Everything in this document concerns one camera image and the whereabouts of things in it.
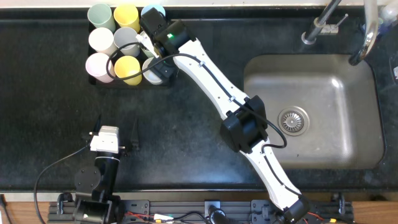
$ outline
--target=chrome faucet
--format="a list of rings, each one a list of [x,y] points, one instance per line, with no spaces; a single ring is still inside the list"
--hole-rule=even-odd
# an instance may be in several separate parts
[[[314,44],[317,40],[318,35],[335,35],[338,33],[338,26],[348,17],[346,14],[342,20],[336,25],[326,24],[330,15],[337,8],[341,0],[331,0],[327,7],[323,10],[318,18],[315,18],[311,27],[307,32],[304,32],[301,36],[304,44]],[[374,41],[376,40],[377,30],[379,28],[379,14],[377,13],[377,1],[376,0],[364,0],[365,16],[366,16],[366,30],[365,38],[362,47],[358,50],[358,53],[353,54],[349,58],[351,65],[357,65],[359,62],[364,60],[367,54],[372,49]]]

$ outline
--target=faucet base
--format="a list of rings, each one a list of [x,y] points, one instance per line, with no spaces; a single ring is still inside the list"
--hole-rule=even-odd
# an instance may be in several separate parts
[[[301,35],[301,40],[303,41],[304,44],[307,44],[307,45],[313,45],[317,41],[316,38],[314,40],[307,40],[305,38],[305,32]]]

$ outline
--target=drain strainer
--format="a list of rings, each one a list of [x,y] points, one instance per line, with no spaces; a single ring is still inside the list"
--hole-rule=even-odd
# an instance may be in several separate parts
[[[307,130],[310,120],[303,109],[291,106],[280,112],[278,122],[284,133],[298,136]]]

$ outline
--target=yellow cup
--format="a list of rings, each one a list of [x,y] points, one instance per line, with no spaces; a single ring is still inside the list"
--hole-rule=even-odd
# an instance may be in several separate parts
[[[119,78],[126,78],[141,71],[138,60],[132,56],[123,56],[119,58],[114,64],[114,72]],[[128,80],[124,80],[129,85],[138,85],[142,80],[142,75],[139,75]]]
[[[139,33],[139,17],[138,10],[133,4],[122,4],[113,12],[113,17],[120,27],[130,27],[133,28],[137,33]]]

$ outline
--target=stainless steel sink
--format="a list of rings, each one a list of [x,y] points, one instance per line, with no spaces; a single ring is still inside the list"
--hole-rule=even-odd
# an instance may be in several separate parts
[[[349,55],[262,55],[244,69],[244,91],[287,138],[285,168],[365,169],[384,154],[373,72]],[[282,144],[268,127],[271,143]]]

